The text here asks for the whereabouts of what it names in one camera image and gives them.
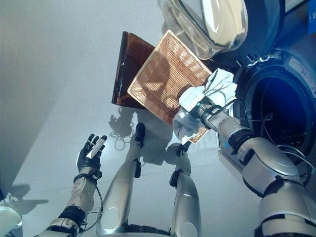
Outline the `robot left hand black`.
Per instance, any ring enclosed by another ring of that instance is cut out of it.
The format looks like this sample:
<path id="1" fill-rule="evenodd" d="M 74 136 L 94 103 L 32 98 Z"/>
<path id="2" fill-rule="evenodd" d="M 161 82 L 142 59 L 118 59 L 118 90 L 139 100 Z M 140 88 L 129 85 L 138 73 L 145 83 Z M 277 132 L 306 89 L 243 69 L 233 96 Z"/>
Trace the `robot left hand black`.
<path id="1" fill-rule="evenodd" d="M 99 137 L 90 134 L 77 159 L 77 168 L 80 175 L 86 175 L 94 180 L 102 177 L 100 157 L 106 140 L 106 135 Z"/>

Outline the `robot right hand white back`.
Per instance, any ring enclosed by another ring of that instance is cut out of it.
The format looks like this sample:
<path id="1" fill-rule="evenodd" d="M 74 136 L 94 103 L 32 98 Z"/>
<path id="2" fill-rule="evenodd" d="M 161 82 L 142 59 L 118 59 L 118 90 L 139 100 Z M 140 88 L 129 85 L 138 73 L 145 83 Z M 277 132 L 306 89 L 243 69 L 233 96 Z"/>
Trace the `robot right hand white back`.
<path id="1" fill-rule="evenodd" d="M 194 107 L 205 97 L 202 90 L 197 87 L 189 87 L 180 96 L 178 103 L 187 112 L 191 112 Z"/>

